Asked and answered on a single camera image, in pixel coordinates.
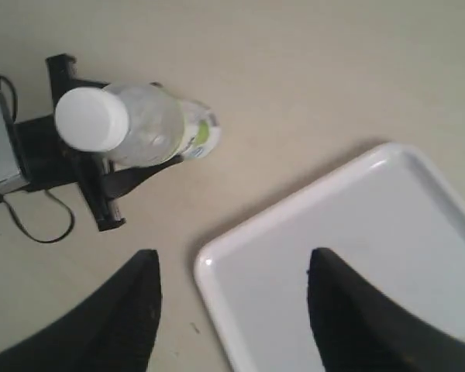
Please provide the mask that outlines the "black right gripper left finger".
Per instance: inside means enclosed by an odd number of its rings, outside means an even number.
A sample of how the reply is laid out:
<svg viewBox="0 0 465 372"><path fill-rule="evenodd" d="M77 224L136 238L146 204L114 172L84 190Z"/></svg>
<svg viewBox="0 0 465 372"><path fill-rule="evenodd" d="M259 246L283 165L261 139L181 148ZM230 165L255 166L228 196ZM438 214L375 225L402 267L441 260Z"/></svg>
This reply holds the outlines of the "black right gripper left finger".
<svg viewBox="0 0 465 372"><path fill-rule="evenodd" d="M156 250L140 250L97 291L0 352L0 371L145 371L162 310Z"/></svg>

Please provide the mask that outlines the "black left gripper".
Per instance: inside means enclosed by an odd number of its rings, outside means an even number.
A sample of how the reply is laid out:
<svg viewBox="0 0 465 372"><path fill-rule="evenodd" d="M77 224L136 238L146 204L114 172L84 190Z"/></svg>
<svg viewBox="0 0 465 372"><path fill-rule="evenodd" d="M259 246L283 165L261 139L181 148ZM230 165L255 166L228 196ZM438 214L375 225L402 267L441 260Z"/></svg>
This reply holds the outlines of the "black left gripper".
<svg viewBox="0 0 465 372"><path fill-rule="evenodd" d="M162 88L159 82L96 81L76 77L74 86L91 88ZM117 229L126 223L115 201L137 188L150 177L180 164L182 157L172 157L150 167L130 167L115 171L115 165L96 153L70 148L57 133L52 114L15 125L29 172L29 184L23 190L42 191L76 184L100 232Z"/></svg>

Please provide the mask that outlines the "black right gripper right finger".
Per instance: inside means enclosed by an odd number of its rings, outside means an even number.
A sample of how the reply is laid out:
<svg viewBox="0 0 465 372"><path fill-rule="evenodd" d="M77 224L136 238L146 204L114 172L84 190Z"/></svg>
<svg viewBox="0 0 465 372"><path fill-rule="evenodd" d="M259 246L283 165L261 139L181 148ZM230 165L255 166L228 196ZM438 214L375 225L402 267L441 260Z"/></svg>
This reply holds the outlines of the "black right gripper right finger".
<svg viewBox="0 0 465 372"><path fill-rule="evenodd" d="M327 371L465 371L465 342L406 311L331 249L311 253L307 304Z"/></svg>

